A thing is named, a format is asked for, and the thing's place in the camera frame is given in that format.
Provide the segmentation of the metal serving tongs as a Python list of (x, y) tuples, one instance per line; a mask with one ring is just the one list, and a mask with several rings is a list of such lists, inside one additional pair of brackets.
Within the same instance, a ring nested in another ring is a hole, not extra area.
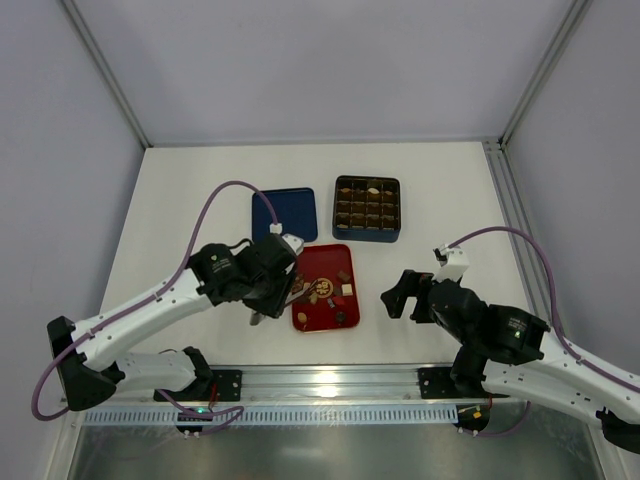
[(315, 281), (302, 284), (294, 282), (288, 292), (279, 289), (267, 297), (257, 300), (252, 306), (249, 325), (258, 326), (266, 319), (280, 318), (287, 307), (298, 300), (308, 297), (314, 286)]

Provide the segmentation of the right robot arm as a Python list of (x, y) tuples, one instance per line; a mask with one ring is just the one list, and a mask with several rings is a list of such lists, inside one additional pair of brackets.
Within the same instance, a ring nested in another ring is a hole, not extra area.
[(459, 342), (450, 378), (464, 397), (508, 396), (560, 411), (601, 429), (604, 438), (639, 451), (639, 378), (613, 381), (612, 368), (576, 347), (562, 345), (550, 326), (516, 307), (488, 304), (451, 280), (406, 270), (381, 295), (390, 317), (435, 324)]

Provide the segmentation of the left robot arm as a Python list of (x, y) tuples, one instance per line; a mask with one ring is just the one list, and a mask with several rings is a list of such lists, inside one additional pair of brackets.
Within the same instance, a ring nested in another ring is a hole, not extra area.
[(206, 399), (214, 375), (198, 349), (137, 354), (134, 347), (224, 303), (240, 302), (263, 317), (281, 316), (303, 249), (303, 240), (291, 234), (270, 233), (244, 248), (210, 243), (176, 275), (108, 313), (78, 322), (50, 321), (47, 333), (69, 410), (148, 390), (157, 400)]

